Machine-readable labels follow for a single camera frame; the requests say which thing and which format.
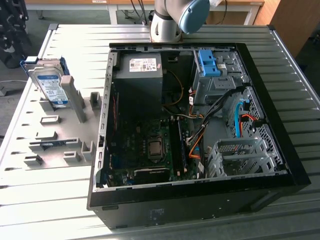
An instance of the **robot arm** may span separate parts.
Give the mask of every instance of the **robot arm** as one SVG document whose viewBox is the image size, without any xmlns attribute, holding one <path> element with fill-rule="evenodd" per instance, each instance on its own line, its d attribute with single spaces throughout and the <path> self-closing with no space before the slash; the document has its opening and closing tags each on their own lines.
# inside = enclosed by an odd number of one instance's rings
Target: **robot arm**
<svg viewBox="0 0 320 240">
<path fill-rule="evenodd" d="M 177 42 L 181 32 L 192 34 L 205 22 L 209 0 L 156 0 L 151 24 L 154 42 Z"/>
</svg>

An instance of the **slotted aluminum table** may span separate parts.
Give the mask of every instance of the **slotted aluminum table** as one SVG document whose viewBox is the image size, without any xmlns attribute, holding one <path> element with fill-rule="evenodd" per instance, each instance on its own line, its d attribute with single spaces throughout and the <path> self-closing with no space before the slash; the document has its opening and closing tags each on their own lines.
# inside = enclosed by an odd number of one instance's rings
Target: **slotted aluminum table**
<svg viewBox="0 0 320 240">
<path fill-rule="evenodd" d="M 109 43 L 148 41 L 148 27 L 139 25 L 59 25 L 48 31 L 39 57 L 62 54 L 76 88 L 87 98 L 102 93 Z M 32 120 L 44 113 L 29 80 L 0 149 L 1 239 L 320 238 L 320 101 L 277 33 L 266 26 L 207 25 L 184 41 L 247 44 L 312 184 L 252 214 L 111 232 L 86 209 L 90 163 L 69 166 L 54 156 L 38 168 L 23 163 L 32 131 L 44 128 Z M 71 112 L 51 128 L 88 144 L 97 140 L 97 118 L 91 114 L 80 125 Z"/>
</svg>

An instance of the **open computer case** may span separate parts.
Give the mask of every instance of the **open computer case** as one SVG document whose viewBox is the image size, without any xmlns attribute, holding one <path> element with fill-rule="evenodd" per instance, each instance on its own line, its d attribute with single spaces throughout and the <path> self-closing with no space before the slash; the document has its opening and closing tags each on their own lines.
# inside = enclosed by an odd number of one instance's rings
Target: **open computer case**
<svg viewBox="0 0 320 240">
<path fill-rule="evenodd" d="M 110 44 L 87 208 L 110 229 L 255 212 L 310 180 L 243 43 Z"/>
</svg>

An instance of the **power supply label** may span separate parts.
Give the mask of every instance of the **power supply label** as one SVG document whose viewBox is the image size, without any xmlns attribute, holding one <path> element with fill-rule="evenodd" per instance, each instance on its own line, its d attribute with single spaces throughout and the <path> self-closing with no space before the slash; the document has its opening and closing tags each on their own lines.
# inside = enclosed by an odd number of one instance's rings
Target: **power supply label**
<svg viewBox="0 0 320 240">
<path fill-rule="evenodd" d="M 38 75 L 37 78 L 50 102 L 56 105 L 64 105 L 68 103 L 65 91 L 61 86 L 59 86 L 59 76 Z"/>
<path fill-rule="evenodd" d="M 130 60 L 129 72 L 155 72 L 157 62 L 155 58 L 132 58 Z"/>
</svg>

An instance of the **blue hard drive label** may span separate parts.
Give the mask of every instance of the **blue hard drive label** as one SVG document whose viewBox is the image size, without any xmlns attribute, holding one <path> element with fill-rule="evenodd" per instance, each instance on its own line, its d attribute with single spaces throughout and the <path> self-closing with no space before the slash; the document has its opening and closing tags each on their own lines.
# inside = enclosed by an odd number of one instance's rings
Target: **blue hard drive label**
<svg viewBox="0 0 320 240">
<path fill-rule="evenodd" d="M 59 79 L 57 75 L 39 75 L 39 80 L 50 80 L 50 79 Z"/>
<path fill-rule="evenodd" d="M 55 105 L 65 105 L 68 103 L 67 95 L 59 85 L 60 79 L 58 75 L 38 75 L 37 78 L 50 102 Z"/>
</svg>

